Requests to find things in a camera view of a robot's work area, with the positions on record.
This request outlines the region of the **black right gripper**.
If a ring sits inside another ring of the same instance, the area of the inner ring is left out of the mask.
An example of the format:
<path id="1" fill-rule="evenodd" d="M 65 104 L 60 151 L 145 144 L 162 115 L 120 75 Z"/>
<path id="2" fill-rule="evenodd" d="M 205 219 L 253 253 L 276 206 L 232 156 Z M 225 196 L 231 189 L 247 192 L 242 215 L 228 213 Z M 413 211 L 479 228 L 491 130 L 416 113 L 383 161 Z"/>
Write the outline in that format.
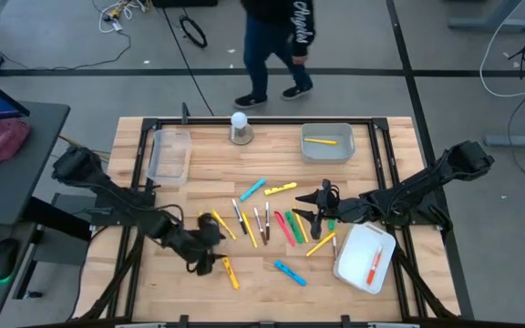
<path id="1" fill-rule="evenodd" d="M 322 232 L 323 219 L 333 219 L 337 216 L 336 210 L 340 200 L 339 188 L 333 185 L 329 179 L 324 179 L 320 189 L 307 195 L 298 196 L 295 199 L 316 205 L 316 213 L 300 209 L 293 209 L 293 212 L 311 223 L 312 238 L 318 240 Z"/>

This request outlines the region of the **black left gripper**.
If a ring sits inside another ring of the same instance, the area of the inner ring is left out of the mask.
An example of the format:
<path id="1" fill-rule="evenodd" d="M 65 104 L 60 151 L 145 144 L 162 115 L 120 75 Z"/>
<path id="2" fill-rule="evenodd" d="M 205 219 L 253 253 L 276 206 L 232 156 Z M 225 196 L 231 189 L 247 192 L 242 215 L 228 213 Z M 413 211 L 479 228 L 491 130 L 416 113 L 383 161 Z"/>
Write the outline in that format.
<path id="1" fill-rule="evenodd" d="M 220 224 L 210 213 L 198 217 L 198 229 L 186 230 L 181 222 L 178 254 L 186 262 L 186 270 L 204 276 L 212 271 L 217 260 L 226 258 L 225 254 L 215 254 L 213 248 L 225 240 L 220 232 Z"/>

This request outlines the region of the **thick yellow highlighter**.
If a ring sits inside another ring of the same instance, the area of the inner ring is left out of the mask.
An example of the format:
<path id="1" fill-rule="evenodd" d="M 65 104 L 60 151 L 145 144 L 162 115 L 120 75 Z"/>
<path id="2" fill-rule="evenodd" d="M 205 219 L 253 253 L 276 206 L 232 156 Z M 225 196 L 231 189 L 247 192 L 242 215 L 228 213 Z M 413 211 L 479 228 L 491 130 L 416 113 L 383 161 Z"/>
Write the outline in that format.
<path id="1" fill-rule="evenodd" d="M 284 185 L 282 185 L 280 187 L 267 189 L 267 190 L 264 191 L 264 195 L 265 196 L 270 196 L 270 195 L 273 195 L 273 194 L 276 194 L 276 193 L 279 193 L 279 192 L 283 192 L 283 191 L 286 191 L 286 190 L 294 189 L 296 187 L 297 187 L 297 183 L 296 182 L 291 182 L 291 183 L 288 183 L 288 184 L 284 184 Z"/>
<path id="2" fill-rule="evenodd" d="M 222 258 L 222 263 L 223 263 L 223 266 L 224 266 L 224 269 L 231 281 L 231 284 L 232 284 L 232 288 L 234 290 L 239 290 L 240 289 L 240 283 L 234 273 L 234 270 L 232 268 L 232 264 L 231 264 L 231 261 L 229 260 L 228 257 L 223 257 Z"/>

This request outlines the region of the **pink highlighter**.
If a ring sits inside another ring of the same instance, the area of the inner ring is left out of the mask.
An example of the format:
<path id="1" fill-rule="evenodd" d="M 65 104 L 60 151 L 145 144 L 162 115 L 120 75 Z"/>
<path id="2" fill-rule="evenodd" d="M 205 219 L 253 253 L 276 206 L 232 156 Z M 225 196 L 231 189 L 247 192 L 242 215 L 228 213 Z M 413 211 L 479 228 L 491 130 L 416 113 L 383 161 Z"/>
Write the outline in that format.
<path id="1" fill-rule="evenodd" d="M 283 215 L 279 212 L 279 211 L 276 211 L 274 213 L 274 217 L 277 219 L 282 231 L 283 231 L 283 234 L 285 236 L 285 238 L 287 239 L 288 243 L 294 247 L 295 246 L 295 241 L 293 239 L 293 237 L 291 236 L 289 230 L 287 229 L 286 227 L 286 224 L 285 224 L 285 220 L 283 218 Z"/>

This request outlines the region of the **black whiteboard marker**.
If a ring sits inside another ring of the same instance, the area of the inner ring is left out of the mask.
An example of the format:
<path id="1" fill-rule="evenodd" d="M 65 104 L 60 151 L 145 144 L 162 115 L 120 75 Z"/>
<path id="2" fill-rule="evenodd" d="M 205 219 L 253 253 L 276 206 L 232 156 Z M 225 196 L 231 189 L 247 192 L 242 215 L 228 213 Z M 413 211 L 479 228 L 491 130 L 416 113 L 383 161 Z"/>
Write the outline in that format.
<path id="1" fill-rule="evenodd" d="M 239 209 L 235 199 L 232 199 L 232 206 L 233 206 L 233 208 L 235 210 L 236 216 L 237 216 L 238 221 L 239 221 L 239 223 L 241 225 L 243 234 L 245 234 L 245 235 L 248 234 L 247 226 L 245 224 L 245 221 L 243 219 L 242 213 L 241 213 L 241 211 L 240 211 L 240 209 Z"/>

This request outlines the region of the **teal Sharpie highlighter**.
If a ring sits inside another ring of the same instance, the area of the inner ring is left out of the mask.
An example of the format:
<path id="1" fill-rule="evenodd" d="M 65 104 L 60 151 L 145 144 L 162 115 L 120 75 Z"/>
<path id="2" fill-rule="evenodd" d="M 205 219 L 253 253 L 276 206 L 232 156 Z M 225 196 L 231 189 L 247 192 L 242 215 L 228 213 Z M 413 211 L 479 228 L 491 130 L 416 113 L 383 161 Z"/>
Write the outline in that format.
<path id="1" fill-rule="evenodd" d="M 240 201 L 245 201 L 252 196 L 252 194 L 257 191 L 261 186 L 266 183 L 266 179 L 259 179 L 255 182 L 250 188 L 248 188 L 241 196 Z"/>

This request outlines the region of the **blue highlighter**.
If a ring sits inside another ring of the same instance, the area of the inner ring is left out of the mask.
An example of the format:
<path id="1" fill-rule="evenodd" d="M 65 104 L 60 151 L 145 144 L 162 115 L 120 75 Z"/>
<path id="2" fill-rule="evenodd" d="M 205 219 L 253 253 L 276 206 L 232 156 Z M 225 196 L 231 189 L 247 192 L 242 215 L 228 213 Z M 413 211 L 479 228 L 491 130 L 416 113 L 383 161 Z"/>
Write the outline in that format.
<path id="1" fill-rule="evenodd" d="M 286 264 L 283 262 L 277 260 L 274 262 L 274 266 L 277 270 L 283 272 L 286 274 L 289 278 L 291 278 L 293 281 L 295 281 L 300 286 L 305 286 L 307 284 L 306 280 L 299 276 L 295 271 L 293 271 L 291 268 L 289 268 Z"/>

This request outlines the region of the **white plastic tray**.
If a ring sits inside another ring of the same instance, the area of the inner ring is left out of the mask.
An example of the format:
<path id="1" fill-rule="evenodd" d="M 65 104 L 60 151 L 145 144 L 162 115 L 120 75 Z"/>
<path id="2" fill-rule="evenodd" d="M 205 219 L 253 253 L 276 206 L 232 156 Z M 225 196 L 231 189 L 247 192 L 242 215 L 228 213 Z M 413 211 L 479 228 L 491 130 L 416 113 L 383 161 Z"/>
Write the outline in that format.
<path id="1" fill-rule="evenodd" d="M 382 256 L 372 284 L 367 285 L 366 278 L 379 245 L 383 246 Z M 333 269 L 334 275 L 356 289 L 378 294 L 384 284 L 395 247 L 395 238 L 376 225 L 371 223 L 355 225 L 348 232 L 338 253 Z"/>

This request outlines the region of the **orange whiteboard marker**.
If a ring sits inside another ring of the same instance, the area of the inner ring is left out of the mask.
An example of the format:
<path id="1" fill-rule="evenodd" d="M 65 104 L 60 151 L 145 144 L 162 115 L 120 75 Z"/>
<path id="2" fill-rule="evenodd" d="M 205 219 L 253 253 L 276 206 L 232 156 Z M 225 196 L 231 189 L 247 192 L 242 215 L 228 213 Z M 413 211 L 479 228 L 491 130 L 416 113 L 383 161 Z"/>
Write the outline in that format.
<path id="1" fill-rule="evenodd" d="M 367 275 L 367 278 L 366 278 L 367 285 L 371 285 L 373 280 L 374 280 L 374 278 L 375 278 L 376 270 L 377 270 L 378 264 L 379 264 L 381 256 L 382 256 L 382 251 L 383 251 L 383 246 L 379 245 L 377 250 L 376 250 L 376 253 L 375 253 L 375 256 L 374 256 L 371 268 L 370 268 L 370 270 L 368 272 L 368 275 Z"/>

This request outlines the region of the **grey plastic bin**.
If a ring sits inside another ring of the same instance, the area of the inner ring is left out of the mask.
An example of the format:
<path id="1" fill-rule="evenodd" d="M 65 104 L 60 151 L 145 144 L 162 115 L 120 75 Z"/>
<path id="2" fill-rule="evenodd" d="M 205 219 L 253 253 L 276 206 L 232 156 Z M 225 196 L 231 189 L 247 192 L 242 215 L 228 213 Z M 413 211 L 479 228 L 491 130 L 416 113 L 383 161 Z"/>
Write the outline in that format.
<path id="1" fill-rule="evenodd" d="M 336 140 L 337 146 L 305 142 L 304 138 Z M 306 123 L 301 126 L 301 149 L 306 163 L 343 164 L 355 154 L 353 128 L 347 123 Z"/>

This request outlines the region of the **clear plastic bin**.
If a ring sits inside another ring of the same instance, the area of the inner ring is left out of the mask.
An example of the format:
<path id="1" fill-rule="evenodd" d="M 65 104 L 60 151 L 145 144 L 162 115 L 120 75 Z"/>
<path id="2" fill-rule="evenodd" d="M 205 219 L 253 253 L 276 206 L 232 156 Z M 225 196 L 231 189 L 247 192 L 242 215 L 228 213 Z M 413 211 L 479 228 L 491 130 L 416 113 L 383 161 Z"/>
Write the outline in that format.
<path id="1" fill-rule="evenodd" d="M 190 132 L 159 129 L 153 134 L 153 147 L 146 176 L 161 186 L 181 186 L 186 183 L 192 141 Z"/>

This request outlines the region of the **white bulb on round base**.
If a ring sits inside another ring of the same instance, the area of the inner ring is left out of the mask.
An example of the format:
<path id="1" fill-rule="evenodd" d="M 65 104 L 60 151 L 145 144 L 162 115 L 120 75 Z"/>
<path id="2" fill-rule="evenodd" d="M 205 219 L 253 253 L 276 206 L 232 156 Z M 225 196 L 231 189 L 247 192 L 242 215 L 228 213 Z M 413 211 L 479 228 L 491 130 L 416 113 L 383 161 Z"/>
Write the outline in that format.
<path id="1" fill-rule="evenodd" d="M 248 117 L 241 111 L 231 116 L 230 141 L 236 145 L 246 145 L 253 139 L 253 129 Z"/>

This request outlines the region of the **person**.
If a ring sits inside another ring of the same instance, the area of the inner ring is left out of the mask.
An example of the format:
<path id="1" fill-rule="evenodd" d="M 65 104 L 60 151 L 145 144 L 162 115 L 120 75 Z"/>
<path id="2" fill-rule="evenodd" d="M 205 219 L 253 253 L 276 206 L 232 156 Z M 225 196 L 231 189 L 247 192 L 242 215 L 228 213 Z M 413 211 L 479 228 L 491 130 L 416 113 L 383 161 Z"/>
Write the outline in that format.
<path id="1" fill-rule="evenodd" d="M 314 0 L 240 0 L 246 14 L 243 63 L 252 91 L 234 100 L 237 108 L 267 101 L 266 61 L 277 56 L 292 75 L 294 85 L 282 93 L 292 100 L 311 91 L 314 83 L 305 68 L 316 37 Z"/>

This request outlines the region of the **dark grey side desk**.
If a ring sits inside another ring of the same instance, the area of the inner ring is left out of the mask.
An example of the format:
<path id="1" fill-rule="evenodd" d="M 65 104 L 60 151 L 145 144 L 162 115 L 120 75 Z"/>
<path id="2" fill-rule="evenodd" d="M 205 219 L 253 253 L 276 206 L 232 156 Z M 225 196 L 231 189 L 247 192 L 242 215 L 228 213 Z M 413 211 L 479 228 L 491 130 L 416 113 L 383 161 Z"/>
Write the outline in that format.
<path id="1" fill-rule="evenodd" d="M 67 226 L 71 215 L 33 196 L 36 184 L 64 127 L 70 107 L 63 104 L 25 102 L 30 115 L 23 118 L 31 131 L 18 152 L 0 164 L 0 242 L 16 241 L 15 266 L 0 281 L 0 313 L 12 291 L 37 224 L 53 216 Z"/>

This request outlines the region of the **black computer mouse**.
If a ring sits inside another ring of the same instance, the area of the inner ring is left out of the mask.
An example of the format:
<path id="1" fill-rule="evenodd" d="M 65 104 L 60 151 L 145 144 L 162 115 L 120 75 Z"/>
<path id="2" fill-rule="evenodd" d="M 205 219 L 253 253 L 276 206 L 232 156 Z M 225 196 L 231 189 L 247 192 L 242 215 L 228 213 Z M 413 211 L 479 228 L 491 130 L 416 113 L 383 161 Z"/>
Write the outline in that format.
<path id="1" fill-rule="evenodd" d="M 0 282 L 6 280 L 15 268 L 19 241 L 7 238 L 0 241 Z"/>

